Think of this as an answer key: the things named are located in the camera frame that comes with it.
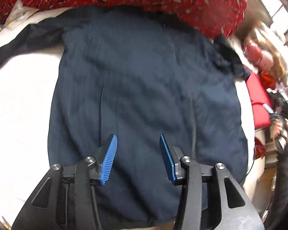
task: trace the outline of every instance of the metal bolt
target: metal bolt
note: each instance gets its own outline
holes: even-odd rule
[[[92,163],[92,162],[95,161],[95,158],[92,157],[92,156],[88,156],[87,158],[85,158],[85,161],[86,161],[87,163]]]
[[[56,163],[54,165],[51,166],[53,170],[59,170],[61,168],[61,165]]]
[[[223,170],[225,168],[225,165],[222,164],[222,163],[217,163],[216,164],[216,167],[219,169],[219,170]]]
[[[186,163],[191,162],[191,157],[189,157],[189,156],[183,156],[181,159]]]

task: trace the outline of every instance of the blue gripper pad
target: blue gripper pad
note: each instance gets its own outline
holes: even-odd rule
[[[105,155],[105,159],[101,165],[100,183],[102,185],[104,185],[105,182],[109,179],[114,157],[116,154],[116,149],[117,149],[117,137],[116,135],[113,135],[108,151]]]
[[[169,147],[165,141],[163,134],[160,136],[159,146],[160,146],[163,162],[165,165],[165,169],[167,172],[167,176],[169,180],[174,184],[177,179],[175,175],[175,164],[174,164]]]

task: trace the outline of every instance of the plastic bag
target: plastic bag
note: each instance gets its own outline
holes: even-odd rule
[[[22,1],[17,0],[8,19],[6,19],[4,27],[7,29],[14,29],[38,10],[38,8],[24,7]]]
[[[283,82],[288,86],[288,47],[268,28],[264,23],[257,23],[246,37],[246,44],[253,40],[262,50],[270,52],[273,56],[274,65],[269,74],[275,80]]]

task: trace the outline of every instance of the window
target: window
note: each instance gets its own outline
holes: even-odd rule
[[[288,30],[288,12],[284,8],[280,0],[261,0],[270,16],[273,24],[271,29],[275,29],[280,33],[285,33]]]

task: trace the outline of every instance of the bed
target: bed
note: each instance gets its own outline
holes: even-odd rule
[[[13,30],[3,29],[0,47],[13,40],[27,24],[55,17],[67,9],[37,12]],[[15,56],[0,70],[0,216],[10,225],[49,169],[50,107],[63,51],[64,46],[57,45]],[[255,135],[252,105],[245,81],[236,80],[235,85],[241,104],[241,125],[248,142],[250,170]],[[245,187],[254,180],[250,175]]]

